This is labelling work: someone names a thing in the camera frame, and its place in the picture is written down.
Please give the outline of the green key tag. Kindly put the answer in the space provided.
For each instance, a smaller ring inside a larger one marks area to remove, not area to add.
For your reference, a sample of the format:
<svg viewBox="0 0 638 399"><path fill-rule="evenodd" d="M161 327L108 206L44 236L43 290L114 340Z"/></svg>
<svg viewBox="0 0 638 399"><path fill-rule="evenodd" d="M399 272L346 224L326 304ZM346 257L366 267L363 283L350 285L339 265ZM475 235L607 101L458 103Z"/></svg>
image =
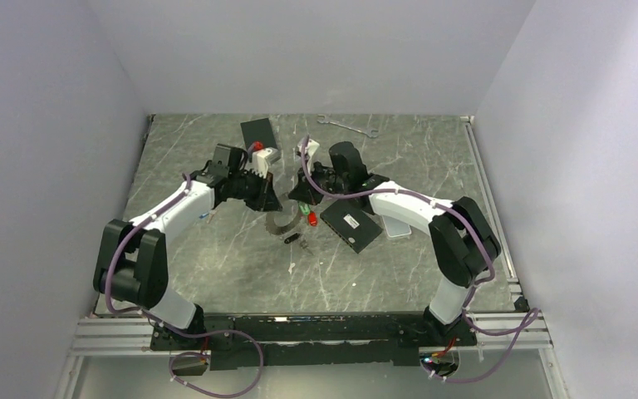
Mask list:
<svg viewBox="0 0 638 399"><path fill-rule="evenodd" d="M299 203L298 206L299 206L299 209L301 210L301 212L305 216L308 216L311 213L311 208L310 208L310 206L308 204Z"/></svg>

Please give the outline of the black key tag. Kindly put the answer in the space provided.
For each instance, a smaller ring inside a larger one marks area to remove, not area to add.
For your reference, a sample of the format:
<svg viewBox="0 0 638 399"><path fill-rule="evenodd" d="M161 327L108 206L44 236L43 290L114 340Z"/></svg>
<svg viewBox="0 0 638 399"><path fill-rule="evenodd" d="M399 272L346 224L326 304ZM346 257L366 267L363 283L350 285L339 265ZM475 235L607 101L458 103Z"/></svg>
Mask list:
<svg viewBox="0 0 638 399"><path fill-rule="evenodd" d="M292 234L292 235L290 235L290 236L288 236L288 237L286 237L286 238L284 239L284 243L285 243L285 244L290 244L290 243L292 243L292 242L296 241L297 239L299 239L299 237L300 237L300 236L301 236L301 234L300 234L300 233Z"/></svg>

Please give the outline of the large metal keyring disc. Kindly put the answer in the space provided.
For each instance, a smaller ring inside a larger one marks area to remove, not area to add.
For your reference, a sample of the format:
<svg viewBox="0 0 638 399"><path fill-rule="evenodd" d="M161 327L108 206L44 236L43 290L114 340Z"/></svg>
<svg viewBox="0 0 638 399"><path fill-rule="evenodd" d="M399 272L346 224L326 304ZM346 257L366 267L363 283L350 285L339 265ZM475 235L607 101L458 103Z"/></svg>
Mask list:
<svg viewBox="0 0 638 399"><path fill-rule="evenodd" d="M300 210L298 202L290 199L288 193L283 193L278 198L282 209L269 212L265 216L266 231L276 236L292 231L303 218L303 212Z"/></svg>

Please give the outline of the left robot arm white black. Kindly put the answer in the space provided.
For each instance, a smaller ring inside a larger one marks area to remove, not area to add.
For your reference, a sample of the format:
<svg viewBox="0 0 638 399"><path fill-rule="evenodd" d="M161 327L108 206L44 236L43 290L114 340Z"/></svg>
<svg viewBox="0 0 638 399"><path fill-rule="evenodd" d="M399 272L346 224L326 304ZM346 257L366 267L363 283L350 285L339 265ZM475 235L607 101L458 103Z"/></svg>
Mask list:
<svg viewBox="0 0 638 399"><path fill-rule="evenodd" d="M227 200L240 200L257 212L278 212L271 166L276 148L216 145L213 158L183 176L181 186L161 203L128 221L113 219L104 228L94 289L112 314L140 312L173 331L186 349L205 338L203 309L183 298L169 281L168 246L192 223Z"/></svg>

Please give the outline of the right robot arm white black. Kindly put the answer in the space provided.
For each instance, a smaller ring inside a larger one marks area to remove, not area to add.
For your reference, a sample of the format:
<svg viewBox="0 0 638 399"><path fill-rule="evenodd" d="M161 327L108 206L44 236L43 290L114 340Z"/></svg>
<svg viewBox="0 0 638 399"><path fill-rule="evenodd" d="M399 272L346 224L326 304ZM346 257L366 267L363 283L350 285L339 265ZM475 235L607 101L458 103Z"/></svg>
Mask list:
<svg viewBox="0 0 638 399"><path fill-rule="evenodd" d="M436 199L368 172L349 141L331 147L329 167L314 161L318 148L309 137L297 145L302 168L290 199L318 205L330 198L350 211L390 218L427 234L444 279L425 309L425 336L444 345L466 319L477 286L495 277L493 262L502 247L482 210L469 197Z"/></svg>

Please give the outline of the red key tag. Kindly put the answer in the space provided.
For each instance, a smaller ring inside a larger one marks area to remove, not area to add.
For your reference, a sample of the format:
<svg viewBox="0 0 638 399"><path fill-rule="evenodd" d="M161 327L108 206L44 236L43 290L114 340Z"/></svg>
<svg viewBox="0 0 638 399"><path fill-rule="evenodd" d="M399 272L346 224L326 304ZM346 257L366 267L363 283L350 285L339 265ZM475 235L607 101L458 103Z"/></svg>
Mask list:
<svg viewBox="0 0 638 399"><path fill-rule="evenodd" d="M318 220L317 220L317 215L314 212L310 212L307 215L307 222L309 223L309 225L311 225L312 227L316 227L318 224Z"/></svg>

